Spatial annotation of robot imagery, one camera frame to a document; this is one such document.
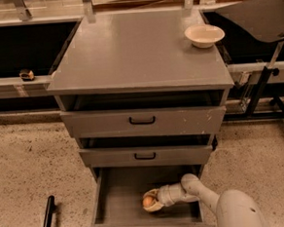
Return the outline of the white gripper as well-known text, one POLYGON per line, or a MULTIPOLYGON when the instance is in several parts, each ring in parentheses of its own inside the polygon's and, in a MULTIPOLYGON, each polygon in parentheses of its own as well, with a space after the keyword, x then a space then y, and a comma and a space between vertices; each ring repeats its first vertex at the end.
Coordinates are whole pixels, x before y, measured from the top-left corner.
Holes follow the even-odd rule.
POLYGON ((161 186, 160 189, 151 189, 146 192, 143 198, 147 196, 157 199, 157 202, 145 203, 143 209, 148 212, 160 211, 163 207, 170 207, 171 199, 169 196, 169 189, 167 185, 161 186))

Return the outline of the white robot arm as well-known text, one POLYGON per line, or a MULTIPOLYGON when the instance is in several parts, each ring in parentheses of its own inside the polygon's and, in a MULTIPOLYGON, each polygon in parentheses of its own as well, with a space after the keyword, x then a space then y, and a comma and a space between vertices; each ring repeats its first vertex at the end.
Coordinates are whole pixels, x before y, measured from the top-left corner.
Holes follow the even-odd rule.
POLYGON ((217 227, 270 227, 255 200, 245 192, 229 189, 217 194, 191 173, 183 175, 179 183, 147 191, 142 198, 148 212, 186 202, 203 202, 216 216, 217 227))

